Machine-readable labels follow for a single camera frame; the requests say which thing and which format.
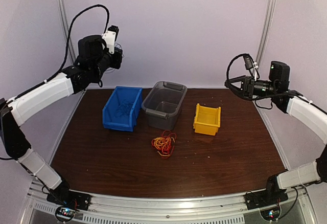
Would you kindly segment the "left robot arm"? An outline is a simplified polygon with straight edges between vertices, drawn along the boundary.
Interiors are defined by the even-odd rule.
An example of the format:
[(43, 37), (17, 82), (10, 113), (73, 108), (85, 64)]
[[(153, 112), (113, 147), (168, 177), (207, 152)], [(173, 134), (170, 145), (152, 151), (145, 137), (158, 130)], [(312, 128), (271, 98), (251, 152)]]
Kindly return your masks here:
[(102, 85), (106, 70), (120, 68), (123, 52), (115, 46), (116, 39), (113, 31), (84, 37), (78, 42), (78, 57), (72, 65), (62, 67), (37, 88), (9, 100), (1, 99), (1, 140), (7, 155), (40, 180), (63, 206), (74, 200), (68, 182), (49, 165), (50, 153), (38, 153), (29, 140), (35, 139), (38, 149), (43, 148), (40, 143), (45, 140), (50, 148), (67, 117), (64, 111), (72, 109), (63, 99), (72, 102), (71, 96), (90, 84)]

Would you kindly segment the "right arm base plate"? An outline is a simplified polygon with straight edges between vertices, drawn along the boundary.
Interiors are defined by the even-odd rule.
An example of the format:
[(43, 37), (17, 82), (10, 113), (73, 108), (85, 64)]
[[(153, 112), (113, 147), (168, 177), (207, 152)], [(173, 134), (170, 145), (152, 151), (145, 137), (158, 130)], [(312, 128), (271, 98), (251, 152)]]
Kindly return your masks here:
[(244, 195), (244, 199), (247, 209), (252, 210), (277, 205), (283, 201), (287, 201), (288, 195), (285, 191), (269, 193), (265, 189), (257, 192), (247, 191)]

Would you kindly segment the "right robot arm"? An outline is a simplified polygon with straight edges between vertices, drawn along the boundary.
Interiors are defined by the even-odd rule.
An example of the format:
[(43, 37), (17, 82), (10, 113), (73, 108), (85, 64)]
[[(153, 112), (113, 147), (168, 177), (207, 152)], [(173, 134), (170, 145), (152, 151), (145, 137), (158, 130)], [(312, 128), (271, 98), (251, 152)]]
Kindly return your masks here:
[[(270, 63), (268, 80), (261, 80), (258, 65), (249, 54), (240, 54), (249, 75), (230, 77), (226, 71), (225, 86), (237, 97), (257, 102), (270, 99), (280, 111), (297, 120), (326, 143), (326, 111), (315, 105), (303, 94), (289, 88), (290, 67), (280, 61)], [(313, 162), (271, 176), (267, 180), (262, 200), (273, 204), (287, 189), (300, 185), (326, 182), (326, 150)]]

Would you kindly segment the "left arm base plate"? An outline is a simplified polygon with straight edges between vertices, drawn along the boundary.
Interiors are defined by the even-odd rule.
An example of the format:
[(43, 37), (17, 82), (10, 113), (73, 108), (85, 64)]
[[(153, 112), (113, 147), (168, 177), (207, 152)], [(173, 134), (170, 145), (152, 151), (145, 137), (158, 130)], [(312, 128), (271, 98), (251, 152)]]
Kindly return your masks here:
[(54, 194), (49, 193), (46, 200), (61, 206), (69, 207), (74, 210), (87, 211), (91, 201), (91, 195), (76, 191), (69, 191), (66, 200), (59, 200)]

